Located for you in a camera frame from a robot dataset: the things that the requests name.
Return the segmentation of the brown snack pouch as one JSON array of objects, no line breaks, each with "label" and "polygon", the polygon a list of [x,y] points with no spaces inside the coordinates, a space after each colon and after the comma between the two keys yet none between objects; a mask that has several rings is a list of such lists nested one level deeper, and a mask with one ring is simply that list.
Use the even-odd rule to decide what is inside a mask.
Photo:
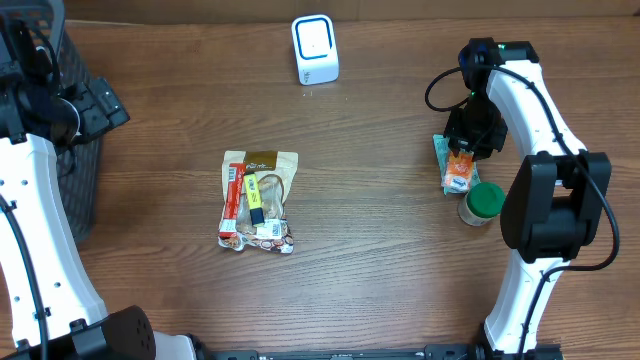
[{"label": "brown snack pouch", "polygon": [[246,165],[245,174],[254,173],[258,179],[264,224],[260,227],[252,225],[243,184],[236,234],[230,238],[219,236],[224,203],[218,226],[218,244],[220,246],[238,252],[248,246],[278,254],[290,254],[294,251],[294,239],[287,221],[285,203],[298,169],[298,160],[299,155],[295,152],[233,150],[225,152],[222,163],[223,199],[226,202],[226,180],[228,179],[226,173],[229,165],[244,163]]}]

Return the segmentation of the orange snack packet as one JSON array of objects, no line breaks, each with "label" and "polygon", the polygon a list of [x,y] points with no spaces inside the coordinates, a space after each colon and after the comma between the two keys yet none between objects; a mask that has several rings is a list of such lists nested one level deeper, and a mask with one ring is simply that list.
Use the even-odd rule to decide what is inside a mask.
[{"label": "orange snack packet", "polygon": [[472,187],[475,162],[473,153],[450,150],[446,156],[441,185],[449,192],[465,193]]}]

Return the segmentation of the green lid jar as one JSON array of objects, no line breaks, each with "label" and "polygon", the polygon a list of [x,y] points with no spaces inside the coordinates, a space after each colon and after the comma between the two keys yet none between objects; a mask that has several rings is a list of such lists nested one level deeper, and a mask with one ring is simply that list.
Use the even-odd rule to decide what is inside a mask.
[{"label": "green lid jar", "polygon": [[459,217],[467,225],[483,226],[501,213],[505,199],[504,191],[497,184],[481,182],[459,203]]}]

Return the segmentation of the red item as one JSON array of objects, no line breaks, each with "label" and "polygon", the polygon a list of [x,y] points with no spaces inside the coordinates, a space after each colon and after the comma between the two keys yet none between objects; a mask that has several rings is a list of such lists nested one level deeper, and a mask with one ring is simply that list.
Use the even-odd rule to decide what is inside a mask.
[{"label": "red item", "polygon": [[230,238],[236,234],[236,222],[243,188],[243,177],[246,171],[244,163],[231,163],[226,175],[226,202],[219,226],[219,236]]}]

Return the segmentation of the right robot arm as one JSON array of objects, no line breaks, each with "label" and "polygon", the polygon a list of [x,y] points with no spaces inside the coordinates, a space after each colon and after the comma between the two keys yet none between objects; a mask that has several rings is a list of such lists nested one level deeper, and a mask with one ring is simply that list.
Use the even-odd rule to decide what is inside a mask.
[{"label": "right robot arm", "polygon": [[501,208],[501,234],[511,253],[498,298],[478,341],[455,349],[463,359],[559,359],[559,346],[537,342],[554,286],[565,272],[607,267],[619,251],[613,224],[612,250],[603,262],[572,262],[594,240],[600,217],[613,215],[606,200],[612,165],[569,130],[529,42],[472,38],[456,70],[471,93],[445,110],[452,153],[486,159],[512,136],[521,166]]}]

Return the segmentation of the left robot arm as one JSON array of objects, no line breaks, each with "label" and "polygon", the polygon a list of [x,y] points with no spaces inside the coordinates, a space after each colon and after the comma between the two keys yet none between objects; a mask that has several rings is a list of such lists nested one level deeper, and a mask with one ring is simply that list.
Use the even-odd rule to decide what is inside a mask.
[{"label": "left robot arm", "polygon": [[152,328],[138,306],[110,313],[77,251],[59,190],[57,151],[129,115],[103,78],[61,83],[37,28],[1,22],[1,267],[15,359],[208,359],[195,336]]}]

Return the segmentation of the teal snack packet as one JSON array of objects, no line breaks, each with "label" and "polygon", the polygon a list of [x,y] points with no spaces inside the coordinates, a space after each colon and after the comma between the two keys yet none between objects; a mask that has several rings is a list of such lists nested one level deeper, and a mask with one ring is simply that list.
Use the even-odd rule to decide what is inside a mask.
[{"label": "teal snack packet", "polygon": [[[443,135],[436,134],[436,135],[433,136],[433,142],[434,142],[434,149],[435,149],[435,152],[436,152],[436,157],[437,157],[437,161],[438,161],[438,165],[439,165],[439,169],[440,169],[441,182],[442,182],[442,176],[444,175],[444,170],[445,170],[446,156],[448,155],[448,152],[451,150],[449,148],[449,139],[447,137],[444,137]],[[478,173],[477,166],[476,166],[476,163],[475,163],[475,171],[474,171],[474,174],[473,174],[473,180],[472,180],[472,187],[471,188],[473,188],[475,185],[477,185],[479,183],[480,183],[480,177],[479,177],[479,173]],[[444,192],[445,195],[447,195],[447,194],[463,194],[463,193],[449,192],[444,188],[443,188],[443,192]]]}]

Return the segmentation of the yellow black item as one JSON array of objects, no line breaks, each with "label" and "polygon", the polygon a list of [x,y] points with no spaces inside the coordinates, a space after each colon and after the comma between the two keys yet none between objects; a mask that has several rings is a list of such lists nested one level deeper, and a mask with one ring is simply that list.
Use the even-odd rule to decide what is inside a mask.
[{"label": "yellow black item", "polygon": [[243,181],[252,225],[260,227],[264,224],[264,214],[257,176],[254,173],[247,173]]}]

